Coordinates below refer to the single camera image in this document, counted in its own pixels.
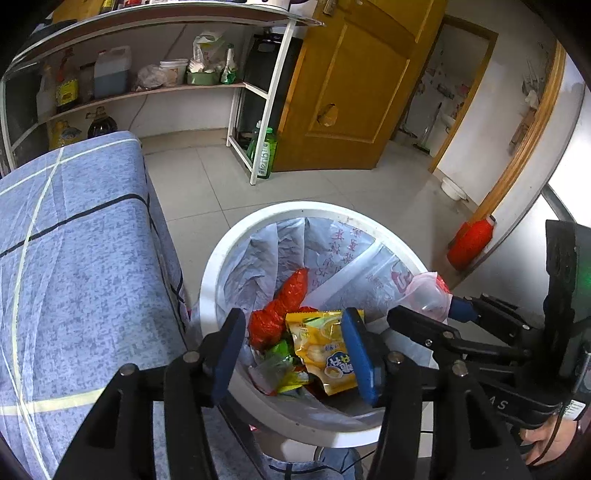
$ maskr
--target yellow snack bag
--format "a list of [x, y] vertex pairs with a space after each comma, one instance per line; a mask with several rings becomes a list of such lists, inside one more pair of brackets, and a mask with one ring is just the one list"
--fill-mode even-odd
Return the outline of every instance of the yellow snack bag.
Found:
[[[363, 320], [363, 310], [358, 310]], [[340, 330], [342, 312], [288, 313], [287, 328], [295, 354], [309, 373], [316, 375], [327, 395], [355, 388], [357, 380]]]

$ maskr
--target person's hand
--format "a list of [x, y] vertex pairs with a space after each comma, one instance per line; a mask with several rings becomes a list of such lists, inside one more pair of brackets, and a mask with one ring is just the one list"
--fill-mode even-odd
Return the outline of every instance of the person's hand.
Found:
[[[521, 429], [519, 435], [523, 440], [526, 442], [530, 442], [534, 444], [534, 447], [530, 450], [530, 452], [525, 457], [525, 463], [529, 465], [533, 462], [536, 458], [538, 458], [546, 445], [548, 445], [548, 441], [550, 440], [550, 436], [554, 431], [554, 425], [556, 425], [557, 420], [556, 415], [552, 415], [546, 423], [544, 423], [539, 429], [535, 430], [525, 430]], [[552, 460], [557, 459], [560, 455], [562, 455], [566, 449], [569, 447], [570, 442], [573, 441], [574, 434], [577, 431], [577, 422], [574, 420], [566, 420], [562, 419], [560, 423], [560, 427], [558, 428], [558, 432], [556, 433], [556, 437], [552, 442], [548, 452], [541, 458], [536, 465], [542, 465], [543, 463], [551, 462]]]

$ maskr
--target bottle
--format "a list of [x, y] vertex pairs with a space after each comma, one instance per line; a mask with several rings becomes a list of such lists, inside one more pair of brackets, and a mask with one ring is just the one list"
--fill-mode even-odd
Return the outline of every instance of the bottle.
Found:
[[65, 112], [78, 103], [78, 78], [76, 68], [72, 61], [68, 61], [74, 55], [72, 48], [67, 48], [57, 71], [56, 103], [57, 113]]
[[246, 156], [251, 159], [254, 159], [255, 156], [255, 149], [256, 149], [256, 141], [258, 140], [258, 134], [261, 130], [261, 121], [259, 120], [256, 123], [255, 131], [252, 133], [251, 142], [248, 144], [248, 149], [246, 150]]
[[81, 133], [82, 131], [78, 130], [76, 127], [71, 127], [67, 120], [57, 121], [51, 137], [50, 150], [66, 147], [67, 145], [79, 142], [82, 140], [80, 136]]
[[458, 271], [467, 269], [472, 260], [484, 250], [488, 242], [492, 240], [492, 232], [495, 227], [495, 218], [490, 215], [484, 220], [479, 220], [469, 227], [462, 226], [463, 235], [456, 235], [453, 246], [447, 252], [447, 259], [452, 267]]
[[53, 77], [51, 66], [45, 64], [41, 85], [37, 93], [37, 121], [47, 122], [56, 114], [56, 80]]
[[267, 134], [265, 135], [265, 142], [262, 145], [261, 164], [256, 173], [260, 179], [268, 179], [273, 169], [273, 160], [275, 159], [275, 148], [277, 147], [277, 140], [273, 135], [273, 129], [267, 127]]
[[100, 6], [99, 15], [112, 12], [117, 9], [117, 0], [105, 0]]
[[87, 113], [86, 118], [94, 118], [88, 129], [88, 138], [99, 137], [117, 131], [117, 123], [105, 112], [105, 107], [100, 106], [95, 113]]
[[223, 68], [221, 83], [230, 85], [236, 81], [238, 67], [234, 61], [234, 45], [228, 44], [228, 53], [226, 54], [226, 66]]
[[87, 63], [79, 68], [79, 96], [81, 103], [90, 102], [95, 96], [95, 63]]

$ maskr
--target trash can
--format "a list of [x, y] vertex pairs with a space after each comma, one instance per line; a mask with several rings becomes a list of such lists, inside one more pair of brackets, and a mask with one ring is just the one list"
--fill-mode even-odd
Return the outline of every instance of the trash can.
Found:
[[[202, 334], [219, 330], [233, 307], [247, 320], [298, 268], [309, 269], [302, 305], [319, 310], [364, 309], [366, 323], [386, 315], [412, 277], [426, 272], [396, 235], [352, 210], [317, 202], [288, 202], [241, 220], [214, 249], [199, 294]], [[395, 349], [427, 366], [431, 352], [397, 334]], [[245, 344], [229, 391], [255, 426], [310, 445], [356, 447], [378, 441], [383, 409], [363, 403], [357, 390], [320, 402], [306, 389], [268, 397], [248, 378], [254, 357]]]

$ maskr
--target wooden door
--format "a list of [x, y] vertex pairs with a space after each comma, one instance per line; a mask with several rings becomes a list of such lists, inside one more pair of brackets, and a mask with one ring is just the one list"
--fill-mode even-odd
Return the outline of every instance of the wooden door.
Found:
[[320, 0], [279, 125], [273, 170], [374, 168], [435, 41], [447, 0]]

